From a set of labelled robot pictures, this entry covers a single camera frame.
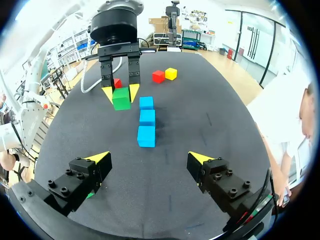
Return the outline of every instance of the wooden floor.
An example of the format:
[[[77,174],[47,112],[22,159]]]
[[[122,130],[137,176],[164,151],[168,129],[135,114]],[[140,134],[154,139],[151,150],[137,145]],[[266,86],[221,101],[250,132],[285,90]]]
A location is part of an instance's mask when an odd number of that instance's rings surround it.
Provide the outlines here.
[[[262,88],[259,84],[246,72],[240,65],[238,65],[235,61],[230,60],[227,56],[220,55],[218,52],[212,51],[204,51],[204,50],[188,50],[184,49],[183,52],[194,53],[202,55],[210,64],[212,64],[222,75],[223,77],[229,82],[229,84],[233,87],[236,93],[239,95],[241,100],[245,105],[249,104],[261,91]],[[91,68],[98,60],[92,60],[88,62],[87,70]],[[78,75],[66,83],[67,90],[72,89],[82,77],[82,71],[78,73]],[[55,103],[62,104],[63,100],[60,99],[60,93],[56,89],[49,89],[48,90],[49,96]],[[57,114],[59,109],[53,107],[52,113],[47,115],[46,122],[50,125],[54,116]],[[31,179],[34,178],[34,164],[31,163],[29,168],[26,168],[25,171],[22,173],[22,178],[29,182]],[[18,182],[17,175],[10,171],[9,177],[9,185],[12,186],[13,184]]]

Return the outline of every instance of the red cube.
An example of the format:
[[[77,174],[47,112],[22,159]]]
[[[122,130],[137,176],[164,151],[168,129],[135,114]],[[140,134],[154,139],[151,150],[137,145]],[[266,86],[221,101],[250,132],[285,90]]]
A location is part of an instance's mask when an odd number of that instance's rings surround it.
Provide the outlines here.
[[[165,72],[164,71],[155,71],[152,73],[152,80],[157,84],[162,83],[165,80]]]
[[[122,88],[122,82],[121,82],[120,78],[115,78],[115,79],[114,79],[114,87],[115,87],[116,89]]]

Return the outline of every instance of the screw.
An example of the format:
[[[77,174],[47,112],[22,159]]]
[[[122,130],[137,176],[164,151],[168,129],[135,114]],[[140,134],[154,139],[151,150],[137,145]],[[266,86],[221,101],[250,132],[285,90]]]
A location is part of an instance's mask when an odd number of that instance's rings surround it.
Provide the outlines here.
[[[244,181],[242,187],[248,189],[250,187],[250,181]]]
[[[85,178],[85,176],[79,172],[77,175],[76,175],[76,178],[79,179],[79,180],[83,180]]]
[[[34,195],[34,192],[33,192],[33,191],[31,191],[31,190],[28,191],[28,196],[29,196],[29,197],[32,197],[33,195]]]
[[[67,174],[68,176],[71,176],[72,175],[72,170],[71,169],[65,170],[65,174]]]
[[[54,188],[56,187],[56,184],[55,184],[55,182],[54,182],[53,180],[49,180],[49,181],[48,181],[48,185],[49,185],[49,187],[52,188],[52,189],[54,189]]]
[[[228,192],[228,195],[233,198],[237,194],[237,192],[238,191],[236,188],[231,188]]]
[[[221,179],[222,175],[221,173],[216,173],[214,176],[213,176],[213,179],[216,180],[216,181],[219,181]]]
[[[229,169],[228,171],[226,171],[226,175],[227,176],[231,176],[233,174],[233,171],[231,169]]]
[[[68,189],[66,186],[64,186],[64,187],[62,187],[62,188],[60,189],[60,192],[61,192],[63,195],[67,196],[67,195],[69,194],[69,189]]]
[[[23,204],[23,203],[26,201],[26,199],[25,199],[25,197],[21,196],[21,197],[19,198],[19,201]]]

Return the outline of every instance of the blue cube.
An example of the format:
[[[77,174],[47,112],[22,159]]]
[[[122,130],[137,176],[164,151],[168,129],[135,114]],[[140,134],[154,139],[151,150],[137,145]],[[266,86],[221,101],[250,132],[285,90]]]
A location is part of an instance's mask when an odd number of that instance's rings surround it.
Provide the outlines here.
[[[154,98],[152,96],[140,97],[140,110],[154,109]]]
[[[139,126],[138,128],[138,144],[141,148],[156,147],[156,127],[155,126]]]
[[[140,126],[156,126],[156,111],[141,110],[140,111]]]

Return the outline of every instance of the floor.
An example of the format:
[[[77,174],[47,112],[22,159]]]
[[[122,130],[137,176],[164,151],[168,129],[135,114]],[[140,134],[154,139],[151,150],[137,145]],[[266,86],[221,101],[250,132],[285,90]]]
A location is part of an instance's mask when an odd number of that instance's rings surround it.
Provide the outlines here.
[[[259,86],[257,81],[247,72],[245,71],[240,64],[235,61],[228,59],[227,56],[220,55],[218,52],[212,51],[204,51],[204,50],[189,50],[184,49],[183,52],[194,53],[202,55],[210,64],[212,64],[221,74],[222,76],[229,82],[235,92],[239,95],[240,99],[243,101],[245,105],[249,104],[263,89]],[[91,68],[98,60],[92,60],[88,62],[87,70]],[[67,90],[71,90],[82,77],[82,71],[78,73],[78,75],[68,81],[66,83]],[[63,99],[60,99],[60,93],[56,89],[49,89],[47,91],[49,96],[53,99],[55,103],[62,104]],[[50,125],[54,116],[58,112],[57,107],[53,107],[52,112],[47,115],[46,122]],[[31,152],[31,155],[37,157],[38,154],[36,152]],[[19,165],[16,164],[14,169],[17,171]],[[26,168],[21,174],[22,179],[25,182],[29,182],[34,178],[34,163],[31,162],[30,167]],[[10,171],[9,173],[9,186],[18,182],[18,176]]]
[[[247,58],[238,55],[236,57],[236,62],[245,70],[247,71],[253,79],[255,79],[255,81],[257,83],[260,83],[260,80],[266,70],[265,67],[254,63],[252,61],[249,61]],[[276,75],[268,70],[264,76],[263,82],[262,82],[262,86],[265,87],[266,85],[268,85],[274,78],[276,77]]]

